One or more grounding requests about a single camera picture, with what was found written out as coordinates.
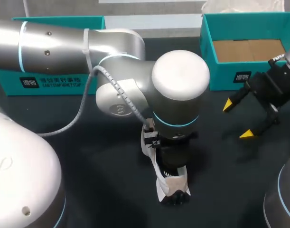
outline cable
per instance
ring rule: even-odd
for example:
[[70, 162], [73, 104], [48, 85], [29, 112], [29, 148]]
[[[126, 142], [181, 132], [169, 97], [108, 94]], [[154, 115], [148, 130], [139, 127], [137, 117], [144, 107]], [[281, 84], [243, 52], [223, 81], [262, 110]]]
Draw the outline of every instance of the cable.
[[123, 100], [125, 101], [125, 103], [130, 107], [130, 109], [133, 111], [133, 113], [136, 115], [136, 117], [142, 121], [146, 128], [149, 129], [149, 122], [140, 114], [140, 112], [138, 111], [138, 109], [135, 107], [135, 105], [133, 104], [133, 102], [129, 99], [129, 97], [127, 96], [127, 94], [125, 93], [125, 91], [122, 89], [122, 87], [113, 79], [113, 77], [108, 73], [108, 71], [103, 68], [102, 66], [95, 66], [93, 68], [93, 71], [91, 71], [91, 73], [88, 76], [85, 88], [84, 88], [84, 93], [83, 93], [83, 97], [82, 97], [82, 101], [78, 110], [78, 113], [76, 114], [76, 116], [74, 117], [74, 119], [65, 127], [53, 131], [53, 132], [49, 132], [49, 133], [39, 133], [38, 135], [41, 137], [48, 137], [48, 136], [52, 136], [52, 135], [56, 135], [59, 133], [62, 133], [66, 130], [68, 130], [69, 128], [71, 128], [81, 117], [83, 111], [84, 111], [84, 106], [85, 106], [85, 102], [86, 102], [86, 98], [88, 95], [88, 91], [89, 91], [89, 87], [91, 84], [92, 79], [94, 78], [94, 76], [97, 75], [98, 72], [102, 72], [102, 74], [109, 80], [109, 82], [111, 83], [111, 85], [118, 91], [119, 95], [123, 98]]
[[30, 17], [27, 0], [23, 0], [23, 6], [25, 8], [26, 17]]

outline blue led ring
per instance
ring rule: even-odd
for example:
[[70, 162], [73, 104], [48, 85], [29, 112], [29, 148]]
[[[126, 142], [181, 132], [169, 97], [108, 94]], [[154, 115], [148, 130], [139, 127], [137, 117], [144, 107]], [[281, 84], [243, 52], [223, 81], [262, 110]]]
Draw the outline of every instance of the blue led ring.
[[19, 43], [18, 43], [18, 61], [19, 66], [22, 72], [25, 73], [25, 69], [23, 68], [22, 63], [22, 46], [21, 46], [21, 40], [22, 40], [22, 34], [24, 33], [25, 27], [26, 27], [27, 21], [24, 21], [21, 25], [20, 32], [19, 32]]
[[61, 215], [60, 215], [60, 217], [59, 217], [57, 223], [55, 224], [55, 226], [53, 226], [53, 228], [57, 228], [57, 226], [59, 225], [59, 223], [60, 223], [60, 221], [61, 221], [61, 219], [62, 219], [62, 217], [63, 217], [63, 215], [64, 215], [64, 211], [65, 211], [65, 204], [64, 204], [63, 211], [61, 212]]
[[283, 207], [284, 207], [286, 213], [287, 213], [288, 216], [290, 217], [290, 212], [289, 212], [289, 210], [287, 209], [287, 207], [286, 207], [286, 205], [285, 205], [285, 203], [284, 203], [284, 200], [283, 200], [283, 198], [282, 198], [282, 196], [281, 196], [281, 191], [280, 191], [280, 176], [281, 176], [281, 173], [282, 173], [282, 170], [284, 169], [284, 167], [285, 167], [285, 166], [282, 167], [282, 169], [281, 169], [281, 171], [280, 171], [280, 173], [279, 173], [279, 177], [278, 177], [278, 192], [279, 192], [279, 198], [280, 198], [280, 201], [281, 201], [281, 203], [282, 203], [282, 205], [283, 205]]
[[169, 124], [169, 123], [166, 123], [165, 121], [163, 121], [162, 119], [160, 119], [156, 114], [155, 112], [153, 112], [154, 116], [163, 124], [167, 125], [167, 126], [170, 126], [170, 127], [186, 127], [190, 124], [192, 124], [193, 122], [195, 122], [198, 118], [198, 116], [191, 122], [187, 123], [187, 124], [182, 124], [182, 125], [173, 125], [173, 124]]

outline white plastic bag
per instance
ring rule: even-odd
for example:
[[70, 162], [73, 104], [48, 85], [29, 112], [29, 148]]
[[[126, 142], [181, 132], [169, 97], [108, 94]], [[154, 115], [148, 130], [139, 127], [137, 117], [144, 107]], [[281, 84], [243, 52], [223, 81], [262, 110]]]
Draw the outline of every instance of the white plastic bag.
[[285, 11], [284, 0], [207, 0], [205, 13], [243, 13]]

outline black table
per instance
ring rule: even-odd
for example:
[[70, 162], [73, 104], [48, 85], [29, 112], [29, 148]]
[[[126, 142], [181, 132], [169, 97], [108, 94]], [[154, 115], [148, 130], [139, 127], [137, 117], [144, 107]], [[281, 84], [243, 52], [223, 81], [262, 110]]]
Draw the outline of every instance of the black table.
[[[146, 47], [148, 60], [175, 49], [199, 53], [197, 38], [147, 39]], [[265, 228], [264, 194], [290, 157], [290, 102], [281, 110], [280, 125], [263, 137], [243, 141], [239, 136], [262, 120], [264, 112], [249, 95], [224, 114], [230, 94], [205, 92], [199, 139], [187, 167], [191, 201], [179, 207], [158, 203], [155, 172], [140, 150], [141, 123], [104, 115], [89, 96], [80, 122], [47, 138], [63, 168], [68, 227]], [[0, 87], [3, 111], [37, 133], [69, 123], [80, 100], [81, 96], [6, 97]]]

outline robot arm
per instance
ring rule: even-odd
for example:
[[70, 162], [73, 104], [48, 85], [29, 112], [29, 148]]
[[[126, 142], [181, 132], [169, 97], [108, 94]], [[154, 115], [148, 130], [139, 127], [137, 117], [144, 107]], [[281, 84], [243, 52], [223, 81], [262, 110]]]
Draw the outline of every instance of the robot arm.
[[166, 53], [156, 62], [144, 58], [144, 41], [134, 31], [0, 20], [0, 69], [64, 75], [86, 74], [101, 66], [111, 76], [97, 74], [96, 102], [103, 112], [129, 117], [136, 113], [128, 105], [132, 103], [140, 114], [148, 111], [144, 118], [153, 118], [163, 137], [189, 136], [209, 83], [206, 63], [182, 50]]
[[[283, 66], [276, 62], [285, 57], [287, 63]], [[256, 97], [267, 113], [266, 119], [258, 126], [247, 130], [240, 138], [248, 138], [263, 134], [273, 124], [279, 123], [279, 108], [290, 100], [290, 51], [269, 60], [270, 70], [256, 73], [234, 95], [230, 96], [224, 107], [224, 112], [231, 111], [250, 92]]]

